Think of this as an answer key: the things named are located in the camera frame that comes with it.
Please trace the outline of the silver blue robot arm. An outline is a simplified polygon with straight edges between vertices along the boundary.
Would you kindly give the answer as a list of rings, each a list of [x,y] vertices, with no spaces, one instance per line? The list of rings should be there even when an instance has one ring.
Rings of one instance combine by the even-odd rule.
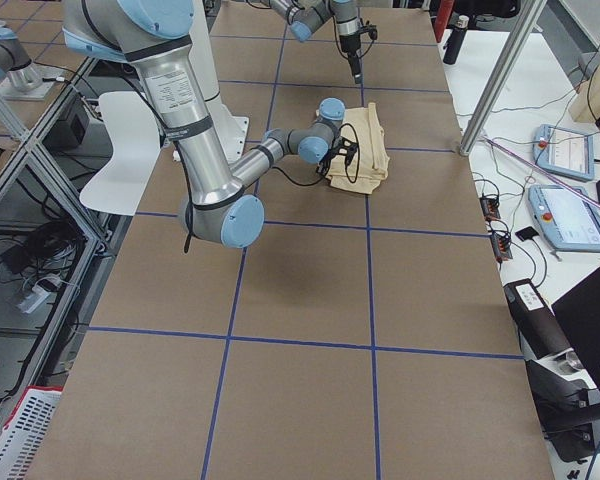
[[[347,60],[356,84],[363,80],[362,58],[378,39],[377,26],[364,22],[356,1],[300,1],[264,0],[259,4],[279,14],[300,42],[308,41],[329,21],[334,26],[334,36],[340,56]]]
[[[330,161],[343,143],[345,105],[326,98],[306,129],[274,129],[235,163],[221,146],[190,60],[191,1],[66,1],[66,45],[87,57],[134,67],[147,100],[175,145],[188,199],[182,222],[190,236],[244,248],[260,235],[264,206],[247,188],[284,156]]]

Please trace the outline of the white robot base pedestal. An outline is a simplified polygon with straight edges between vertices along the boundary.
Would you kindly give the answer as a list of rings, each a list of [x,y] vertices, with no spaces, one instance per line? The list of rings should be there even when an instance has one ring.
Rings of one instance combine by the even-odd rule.
[[[166,3],[172,8],[167,20],[168,26],[177,33],[183,33],[184,28],[189,27],[192,46],[188,58],[200,89],[199,94],[193,93],[184,63],[180,62],[176,66],[174,78],[171,81],[175,99],[169,110],[182,113],[184,115],[183,123],[188,125],[193,123],[194,119],[192,114],[185,113],[184,109],[191,106],[200,107],[202,102],[205,102],[226,159],[232,164],[243,153],[249,118],[234,117],[223,103],[203,3],[201,1],[169,1]]]

